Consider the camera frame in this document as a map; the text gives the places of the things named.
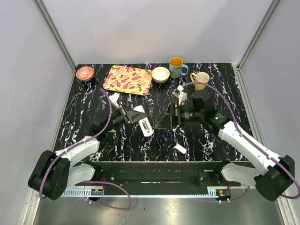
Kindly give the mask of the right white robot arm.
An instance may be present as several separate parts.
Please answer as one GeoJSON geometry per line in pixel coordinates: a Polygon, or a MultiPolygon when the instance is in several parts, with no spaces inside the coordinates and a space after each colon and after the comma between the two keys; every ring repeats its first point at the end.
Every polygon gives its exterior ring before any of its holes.
{"type": "Polygon", "coordinates": [[[170,104],[167,113],[155,124],[156,129],[180,128],[186,123],[200,122],[208,131],[232,145],[253,165],[252,168],[225,161],[213,174],[217,185],[237,182],[256,188],[267,200],[277,200],[292,184],[295,161],[267,149],[245,132],[233,118],[222,110],[216,110],[209,93],[204,90],[192,92],[192,107],[185,107],[187,95],[175,90],[178,101],[170,104]]]}

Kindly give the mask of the white battery compartment cover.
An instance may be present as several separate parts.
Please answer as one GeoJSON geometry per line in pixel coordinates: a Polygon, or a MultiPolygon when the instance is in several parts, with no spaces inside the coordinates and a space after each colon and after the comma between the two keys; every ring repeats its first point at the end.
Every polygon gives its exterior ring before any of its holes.
{"type": "Polygon", "coordinates": [[[184,148],[183,146],[179,145],[179,144],[176,144],[174,148],[177,149],[182,154],[186,154],[186,152],[187,152],[187,149],[184,148]]]}

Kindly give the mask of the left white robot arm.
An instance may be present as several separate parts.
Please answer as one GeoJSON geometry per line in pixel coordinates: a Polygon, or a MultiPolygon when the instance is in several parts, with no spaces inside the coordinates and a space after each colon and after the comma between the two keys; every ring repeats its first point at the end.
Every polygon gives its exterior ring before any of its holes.
{"type": "Polygon", "coordinates": [[[90,134],[79,143],[56,152],[44,151],[30,175],[28,187],[41,192],[44,197],[57,200],[66,188],[75,184],[84,181],[91,185],[99,184],[102,175],[96,166],[91,162],[82,163],[81,160],[98,152],[101,143],[113,128],[143,122],[149,122],[143,106],[129,108],[121,104],[110,118],[93,120],[90,134]]]}

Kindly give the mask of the white remote control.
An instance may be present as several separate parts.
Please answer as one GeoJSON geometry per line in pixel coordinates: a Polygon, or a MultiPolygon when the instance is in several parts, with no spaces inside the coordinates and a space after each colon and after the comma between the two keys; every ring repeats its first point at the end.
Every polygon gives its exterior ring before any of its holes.
{"type": "MultiPolygon", "coordinates": [[[[145,113],[142,105],[136,106],[134,108],[134,110],[141,112],[141,113],[145,113]]],[[[154,134],[154,130],[150,124],[148,117],[138,121],[138,123],[139,123],[140,129],[141,129],[144,137],[150,137],[154,134]]]]}

